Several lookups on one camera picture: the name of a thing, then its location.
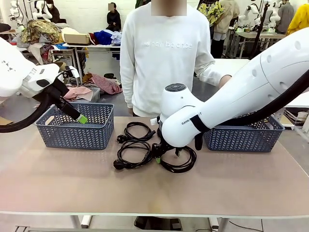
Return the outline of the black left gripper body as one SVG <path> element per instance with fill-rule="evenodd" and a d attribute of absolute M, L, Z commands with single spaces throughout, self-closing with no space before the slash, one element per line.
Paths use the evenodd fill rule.
<path fill-rule="evenodd" d="M 68 93 L 69 89 L 67 86 L 58 78 L 54 80 L 54 82 L 49 85 L 45 92 L 49 97 L 49 102 L 55 105 L 64 105 L 65 100 L 64 96 Z"/>

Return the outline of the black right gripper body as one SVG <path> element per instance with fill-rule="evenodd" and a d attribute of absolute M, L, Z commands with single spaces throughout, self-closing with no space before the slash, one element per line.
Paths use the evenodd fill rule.
<path fill-rule="evenodd" d="M 157 123 L 158 123 L 157 136 L 160 139 L 159 147 L 162 150 L 172 150 L 172 149 L 174 149 L 174 147 L 169 145 L 165 141 L 165 139 L 163 138 L 162 131 L 161 131 L 163 123 L 160 120 L 160 116 L 157 116 L 156 120 L 157 120 Z"/>

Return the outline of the person's left hand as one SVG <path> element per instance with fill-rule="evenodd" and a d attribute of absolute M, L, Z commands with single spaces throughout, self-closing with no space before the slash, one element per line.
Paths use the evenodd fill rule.
<path fill-rule="evenodd" d="M 225 75 L 223 76 L 221 79 L 220 79 L 220 82 L 219 82 L 219 88 L 222 88 L 230 79 L 231 79 L 232 76 L 230 75 Z"/>

